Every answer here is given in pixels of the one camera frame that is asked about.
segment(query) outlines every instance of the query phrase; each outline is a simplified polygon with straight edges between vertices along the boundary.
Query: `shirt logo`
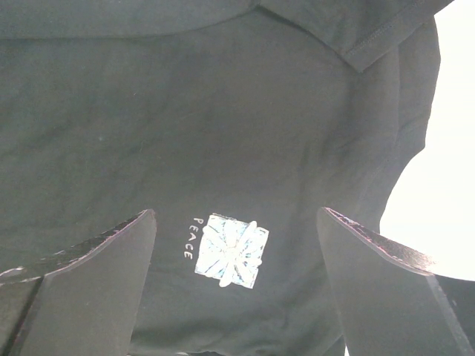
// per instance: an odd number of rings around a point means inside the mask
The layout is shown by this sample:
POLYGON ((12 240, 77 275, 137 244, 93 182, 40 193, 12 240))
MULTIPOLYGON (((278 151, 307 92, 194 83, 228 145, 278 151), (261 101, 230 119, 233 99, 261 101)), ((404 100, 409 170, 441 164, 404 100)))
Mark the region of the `shirt logo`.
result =
POLYGON ((219 280, 220 287, 234 283, 252 289, 268 236, 269 232, 255 221, 247 223, 213 214, 203 227, 194 272, 219 280))

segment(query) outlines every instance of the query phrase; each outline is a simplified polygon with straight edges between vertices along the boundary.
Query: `white square patch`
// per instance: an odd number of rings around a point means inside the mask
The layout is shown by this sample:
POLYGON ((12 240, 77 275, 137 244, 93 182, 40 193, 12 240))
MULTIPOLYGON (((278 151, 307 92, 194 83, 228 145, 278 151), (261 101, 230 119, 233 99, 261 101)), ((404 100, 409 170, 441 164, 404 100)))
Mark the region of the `white square patch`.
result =
POLYGON ((249 289, 254 286, 269 232, 250 223, 213 214, 203 227, 195 273, 249 289))

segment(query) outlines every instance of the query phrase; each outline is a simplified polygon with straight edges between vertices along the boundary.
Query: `blue and white graphic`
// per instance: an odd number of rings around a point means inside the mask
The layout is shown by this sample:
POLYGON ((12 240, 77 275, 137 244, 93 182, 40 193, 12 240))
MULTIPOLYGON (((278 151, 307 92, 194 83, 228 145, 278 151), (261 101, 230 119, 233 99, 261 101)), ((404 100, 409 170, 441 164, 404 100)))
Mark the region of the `blue and white graphic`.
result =
POLYGON ((195 273, 249 289, 254 286, 269 232, 258 224, 213 214, 203 227, 195 273))

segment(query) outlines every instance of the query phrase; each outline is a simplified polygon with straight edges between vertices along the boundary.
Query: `black t-shirt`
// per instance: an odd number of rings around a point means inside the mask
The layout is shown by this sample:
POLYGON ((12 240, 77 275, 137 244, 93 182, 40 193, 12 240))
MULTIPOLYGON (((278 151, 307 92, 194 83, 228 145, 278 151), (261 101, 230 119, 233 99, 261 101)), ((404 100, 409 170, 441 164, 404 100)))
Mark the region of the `black t-shirt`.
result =
POLYGON ((316 211, 378 230, 449 2, 4 1, 0 268, 153 208, 131 355, 343 355, 316 211))

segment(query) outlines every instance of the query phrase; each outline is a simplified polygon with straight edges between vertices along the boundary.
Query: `white background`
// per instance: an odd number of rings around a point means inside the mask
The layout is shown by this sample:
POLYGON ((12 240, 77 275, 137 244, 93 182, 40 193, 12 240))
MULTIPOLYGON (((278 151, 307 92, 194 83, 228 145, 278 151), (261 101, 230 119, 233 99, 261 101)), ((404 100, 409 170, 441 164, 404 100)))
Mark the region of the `white background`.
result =
POLYGON ((474 16, 475 0, 455 0, 436 16, 442 63, 426 148, 404 170, 381 221, 384 236, 457 260, 475 252, 474 16))

